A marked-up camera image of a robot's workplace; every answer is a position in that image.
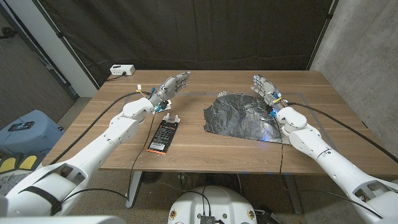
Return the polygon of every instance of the concrete wall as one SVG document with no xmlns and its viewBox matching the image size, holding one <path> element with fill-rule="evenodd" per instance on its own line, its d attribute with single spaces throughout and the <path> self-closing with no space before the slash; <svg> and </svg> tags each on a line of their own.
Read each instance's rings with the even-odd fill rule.
<svg viewBox="0 0 398 224">
<path fill-rule="evenodd" d="M 340 0 L 311 70 L 398 154 L 398 1 Z"/>
</svg>

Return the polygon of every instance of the aluminum foil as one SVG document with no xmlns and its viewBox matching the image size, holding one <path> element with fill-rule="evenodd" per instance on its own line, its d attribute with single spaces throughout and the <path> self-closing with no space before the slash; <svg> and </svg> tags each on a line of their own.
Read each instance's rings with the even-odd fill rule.
<svg viewBox="0 0 398 224">
<path fill-rule="evenodd" d="M 216 101 L 204 110 L 205 131 L 210 133 L 280 142 L 280 132 L 273 117 L 272 108 L 263 98 L 222 92 Z M 283 138 L 284 144 L 289 140 Z"/>
</svg>

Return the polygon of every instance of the black curtain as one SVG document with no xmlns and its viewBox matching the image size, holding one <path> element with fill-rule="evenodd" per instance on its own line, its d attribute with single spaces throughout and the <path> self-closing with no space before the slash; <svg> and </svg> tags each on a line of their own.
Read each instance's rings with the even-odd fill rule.
<svg viewBox="0 0 398 224">
<path fill-rule="evenodd" d="M 305 70 L 332 0 L 40 0 L 102 85 L 136 69 Z"/>
</svg>

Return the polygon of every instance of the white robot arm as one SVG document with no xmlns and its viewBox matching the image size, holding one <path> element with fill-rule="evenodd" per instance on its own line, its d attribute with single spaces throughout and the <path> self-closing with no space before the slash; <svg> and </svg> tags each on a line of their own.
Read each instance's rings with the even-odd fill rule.
<svg viewBox="0 0 398 224">
<path fill-rule="evenodd" d="M 186 87 L 190 72 L 167 79 L 147 98 L 133 101 L 115 116 L 109 128 L 71 159 L 43 167 L 19 182 L 7 195 L 7 217 L 67 215 L 81 194 L 63 201 L 69 195 L 86 189 L 88 182 L 123 142 L 132 139 L 159 103 L 169 100 Z"/>
<path fill-rule="evenodd" d="M 366 223 L 396 223 L 398 220 L 398 185 L 364 173 L 344 156 L 330 147 L 321 134 L 307 124 L 304 115 L 287 106 L 279 90 L 264 77 L 254 76 L 252 90 L 273 107 L 274 115 L 283 125 L 282 132 L 300 152 L 315 160 L 354 204 Z"/>
</svg>

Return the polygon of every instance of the white cord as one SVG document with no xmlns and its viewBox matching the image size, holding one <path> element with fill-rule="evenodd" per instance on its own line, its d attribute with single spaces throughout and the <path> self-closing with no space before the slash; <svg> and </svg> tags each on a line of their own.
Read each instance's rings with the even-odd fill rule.
<svg viewBox="0 0 398 224">
<path fill-rule="evenodd" d="M 238 181 L 239 181 L 239 189 L 241 190 L 241 194 L 243 194 L 243 191 L 242 191 L 242 184 L 241 184 L 241 179 L 240 179 L 240 177 L 239 177 L 239 174 L 236 174 L 237 176 L 238 176 Z"/>
</svg>

